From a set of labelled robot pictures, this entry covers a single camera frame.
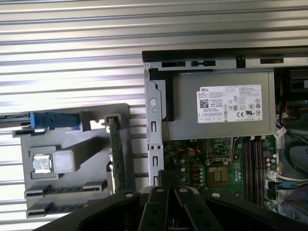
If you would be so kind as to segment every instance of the sticker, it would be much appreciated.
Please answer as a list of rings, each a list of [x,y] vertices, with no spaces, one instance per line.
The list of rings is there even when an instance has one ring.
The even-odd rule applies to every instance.
[[[282,137],[286,132],[287,132],[287,129],[285,129],[285,127],[282,127],[281,129],[279,129],[278,131],[276,131],[276,133],[274,134],[274,137],[276,137],[276,139],[279,139],[279,138]]]
[[[198,123],[262,120],[261,85],[201,87],[197,111]]]

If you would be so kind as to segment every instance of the green circuit board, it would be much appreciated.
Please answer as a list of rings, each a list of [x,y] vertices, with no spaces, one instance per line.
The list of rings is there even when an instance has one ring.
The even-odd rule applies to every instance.
[[[182,186],[194,187],[200,194],[228,192],[245,199],[251,192],[249,200],[256,204],[260,204],[258,200],[263,197],[262,180],[253,182],[255,185],[252,187],[249,184],[255,174],[262,179],[263,171],[267,171],[267,157],[263,157],[263,153],[265,156],[276,153],[273,136],[265,139],[260,137],[255,141],[251,141],[250,137],[242,137],[164,142],[165,169],[176,169]],[[247,164],[250,156],[260,159]],[[276,163],[272,163],[271,168],[276,169]]]
[[[175,165],[183,186],[206,191],[243,195],[241,144],[234,144],[228,160],[231,138],[166,141],[165,166]]]

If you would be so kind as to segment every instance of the qr code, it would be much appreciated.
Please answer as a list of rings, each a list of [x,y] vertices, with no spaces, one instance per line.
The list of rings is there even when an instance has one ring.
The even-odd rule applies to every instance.
[[[208,108],[208,100],[200,100],[200,108]]]

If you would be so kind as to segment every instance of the screw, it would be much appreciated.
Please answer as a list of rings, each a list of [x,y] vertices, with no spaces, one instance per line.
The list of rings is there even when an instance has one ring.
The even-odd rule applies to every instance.
[[[215,193],[212,193],[212,197],[215,197],[215,198],[220,198],[220,194],[215,192]]]
[[[181,192],[181,193],[184,193],[184,192],[187,193],[188,190],[187,190],[186,188],[180,188],[180,192]]]

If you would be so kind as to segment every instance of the corrugated metal wall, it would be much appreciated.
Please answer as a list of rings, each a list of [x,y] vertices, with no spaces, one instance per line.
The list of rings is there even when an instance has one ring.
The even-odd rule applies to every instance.
[[[307,45],[307,27],[307,0],[0,0],[0,114],[128,103],[141,188],[143,50]],[[2,231],[53,219],[25,219],[19,142],[0,131]]]

